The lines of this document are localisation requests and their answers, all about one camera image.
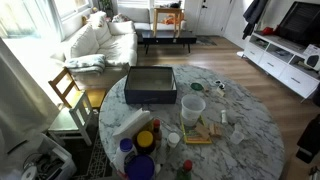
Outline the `folded grey blanket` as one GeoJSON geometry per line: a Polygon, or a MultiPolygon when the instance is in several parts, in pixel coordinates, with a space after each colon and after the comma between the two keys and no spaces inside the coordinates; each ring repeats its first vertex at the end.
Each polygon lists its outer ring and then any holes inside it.
{"type": "Polygon", "coordinates": [[[102,73],[105,69],[103,54],[85,55],[67,59],[64,66],[72,73],[102,73]]]}

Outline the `white sofa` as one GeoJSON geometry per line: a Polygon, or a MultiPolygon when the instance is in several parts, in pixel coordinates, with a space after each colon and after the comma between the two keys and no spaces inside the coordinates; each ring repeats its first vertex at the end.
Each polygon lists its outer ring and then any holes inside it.
{"type": "Polygon", "coordinates": [[[99,59],[99,67],[71,70],[80,89],[112,87],[137,64],[137,41],[132,21],[113,23],[102,11],[92,14],[89,22],[67,37],[51,55],[60,67],[67,61],[99,59]]]}

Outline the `black television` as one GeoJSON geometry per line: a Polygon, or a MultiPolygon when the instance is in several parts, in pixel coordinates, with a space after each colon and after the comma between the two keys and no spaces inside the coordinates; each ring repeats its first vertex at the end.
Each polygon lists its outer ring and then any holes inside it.
{"type": "Polygon", "coordinates": [[[295,1],[279,24],[276,34],[308,46],[320,43],[320,4],[295,1]]]}

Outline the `black white small toy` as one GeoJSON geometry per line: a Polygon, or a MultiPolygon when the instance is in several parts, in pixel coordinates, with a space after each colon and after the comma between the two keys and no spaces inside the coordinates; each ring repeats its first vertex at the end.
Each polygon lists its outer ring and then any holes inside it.
{"type": "Polygon", "coordinates": [[[219,89],[225,90],[225,85],[222,83],[221,80],[216,80],[214,83],[219,89]]]}

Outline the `black coffee table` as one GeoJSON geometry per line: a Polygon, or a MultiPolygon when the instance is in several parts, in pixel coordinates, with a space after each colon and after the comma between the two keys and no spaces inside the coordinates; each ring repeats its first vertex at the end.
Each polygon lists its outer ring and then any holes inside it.
{"type": "Polygon", "coordinates": [[[197,41],[197,37],[189,31],[176,33],[173,30],[161,30],[157,33],[154,33],[152,30],[143,31],[142,39],[147,51],[149,50],[149,46],[153,44],[182,44],[183,46],[190,46],[197,41]]]}

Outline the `blue lid canister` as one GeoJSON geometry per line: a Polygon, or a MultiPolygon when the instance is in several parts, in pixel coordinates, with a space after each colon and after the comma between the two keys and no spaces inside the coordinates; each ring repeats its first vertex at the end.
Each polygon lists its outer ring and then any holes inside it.
{"type": "Polygon", "coordinates": [[[125,167],[129,180],[154,180],[155,164],[149,155],[135,156],[125,167]]]}

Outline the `wooden block pair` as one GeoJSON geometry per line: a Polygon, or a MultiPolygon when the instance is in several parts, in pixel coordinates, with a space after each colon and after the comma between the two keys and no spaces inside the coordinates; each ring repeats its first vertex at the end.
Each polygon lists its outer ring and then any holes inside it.
{"type": "Polygon", "coordinates": [[[212,123],[209,125],[209,131],[210,131],[210,135],[213,137],[221,137],[222,136],[220,126],[216,123],[212,123]]]}

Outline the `wooden chair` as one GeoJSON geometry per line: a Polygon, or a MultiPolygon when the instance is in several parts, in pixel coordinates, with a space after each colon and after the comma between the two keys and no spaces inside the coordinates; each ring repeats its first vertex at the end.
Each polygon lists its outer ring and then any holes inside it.
{"type": "Polygon", "coordinates": [[[94,109],[100,109],[106,95],[105,89],[80,89],[70,72],[64,68],[53,80],[48,81],[62,103],[72,108],[82,92],[85,92],[94,109]]]}

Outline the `white cap small jar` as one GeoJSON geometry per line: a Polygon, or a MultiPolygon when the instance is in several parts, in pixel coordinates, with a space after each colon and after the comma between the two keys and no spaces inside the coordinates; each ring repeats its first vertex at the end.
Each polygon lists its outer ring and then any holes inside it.
{"type": "Polygon", "coordinates": [[[170,133],[167,138],[167,146],[175,148],[180,141],[180,136],[177,133],[170,133]]]}

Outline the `green round lid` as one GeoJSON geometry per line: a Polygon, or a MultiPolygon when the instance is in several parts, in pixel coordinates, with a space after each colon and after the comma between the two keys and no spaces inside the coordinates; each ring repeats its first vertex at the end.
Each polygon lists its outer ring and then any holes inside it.
{"type": "Polygon", "coordinates": [[[191,83],[190,87],[196,91],[203,90],[203,86],[200,83],[191,83]]]}

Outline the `yellow lid dark jar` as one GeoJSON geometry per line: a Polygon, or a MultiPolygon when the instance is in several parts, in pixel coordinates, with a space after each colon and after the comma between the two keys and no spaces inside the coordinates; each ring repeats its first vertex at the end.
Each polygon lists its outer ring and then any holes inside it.
{"type": "Polygon", "coordinates": [[[155,141],[150,131],[141,131],[137,135],[136,142],[139,153],[151,155],[155,150],[155,141]]]}

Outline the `small wooden block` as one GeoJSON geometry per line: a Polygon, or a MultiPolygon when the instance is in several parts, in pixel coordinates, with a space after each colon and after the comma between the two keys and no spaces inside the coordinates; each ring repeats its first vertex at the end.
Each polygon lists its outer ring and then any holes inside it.
{"type": "Polygon", "coordinates": [[[224,95],[225,95],[225,92],[224,92],[224,90],[221,90],[219,87],[216,89],[216,91],[222,96],[222,97],[224,97],[224,95]]]}

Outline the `wooden side table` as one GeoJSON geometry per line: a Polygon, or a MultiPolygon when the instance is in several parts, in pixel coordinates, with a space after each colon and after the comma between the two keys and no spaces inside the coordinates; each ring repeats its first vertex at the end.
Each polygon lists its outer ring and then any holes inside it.
{"type": "Polygon", "coordinates": [[[180,36],[181,32],[181,21],[182,21],[182,9],[181,8],[154,8],[153,15],[153,36],[157,35],[158,31],[158,17],[160,14],[164,14],[166,19],[172,19],[174,26],[174,33],[177,37],[180,36]]]}

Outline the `dark blue cardboard box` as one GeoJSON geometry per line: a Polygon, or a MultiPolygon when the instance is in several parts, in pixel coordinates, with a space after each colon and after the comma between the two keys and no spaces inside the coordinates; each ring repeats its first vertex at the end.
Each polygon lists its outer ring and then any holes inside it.
{"type": "Polygon", "coordinates": [[[124,87],[127,104],[174,104],[177,85],[172,67],[133,66],[124,87]]]}

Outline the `white TV cabinet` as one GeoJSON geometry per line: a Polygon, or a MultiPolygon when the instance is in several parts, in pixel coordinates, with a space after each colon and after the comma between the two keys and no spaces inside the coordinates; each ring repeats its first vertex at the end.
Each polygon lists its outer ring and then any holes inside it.
{"type": "Polygon", "coordinates": [[[305,47],[276,35],[254,32],[244,55],[304,99],[309,99],[319,85],[319,74],[304,61],[305,47]]]}

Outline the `red cap hot sauce bottle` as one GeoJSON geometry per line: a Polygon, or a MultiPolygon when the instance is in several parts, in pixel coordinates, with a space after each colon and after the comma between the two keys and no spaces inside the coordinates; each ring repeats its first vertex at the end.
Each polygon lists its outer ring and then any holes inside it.
{"type": "Polygon", "coordinates": [[[160,129],[161,122],[159,119],[153,121],[153,135],[156,142],[156,148],[161,146],[162,141],[162,131],[160,129]]]}

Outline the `small clear measuring cup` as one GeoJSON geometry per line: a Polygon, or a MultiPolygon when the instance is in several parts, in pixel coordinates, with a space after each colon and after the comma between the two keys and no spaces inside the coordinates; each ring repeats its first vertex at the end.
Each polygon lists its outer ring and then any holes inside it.
{"type": "Polygon", "coordinates": [[[239,144],[244,139],[244,134],[235,130],[230,136],[230,141],[234,144],[239,144]]]}

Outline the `clear plastic jar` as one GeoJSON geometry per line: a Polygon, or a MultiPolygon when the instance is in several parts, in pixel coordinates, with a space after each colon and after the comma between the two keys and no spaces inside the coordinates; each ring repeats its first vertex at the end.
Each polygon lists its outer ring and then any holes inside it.
{"type": "Polygon", "coordinates": [[[181,99],[181,115],[186,126],[193,126],[206,107],[206,102],[197,95],[187,94],[181,99]]]}

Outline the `white blue cap bottle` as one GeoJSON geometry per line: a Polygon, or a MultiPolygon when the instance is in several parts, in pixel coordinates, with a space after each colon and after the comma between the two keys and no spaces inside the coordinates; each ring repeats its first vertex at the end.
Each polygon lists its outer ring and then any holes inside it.
{"type": "Polygon", "coordinates": [[[116,150],[116,155],[114,160],[116,169],[121,173],[125,173],[125,166],[136,155],[137,155],[137,150],[132,140],[129,138],[122,139],[116,150]]]}

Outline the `green bottle red cap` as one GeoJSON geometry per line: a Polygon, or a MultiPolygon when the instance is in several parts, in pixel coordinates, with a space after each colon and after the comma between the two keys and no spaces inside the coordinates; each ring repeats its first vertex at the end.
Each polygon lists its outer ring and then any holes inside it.
{"type": "Polygon", "coordinates": [[[175,180],[191,180],[192,161],[185,160],[183,165],[178,169],[175,180]]]}

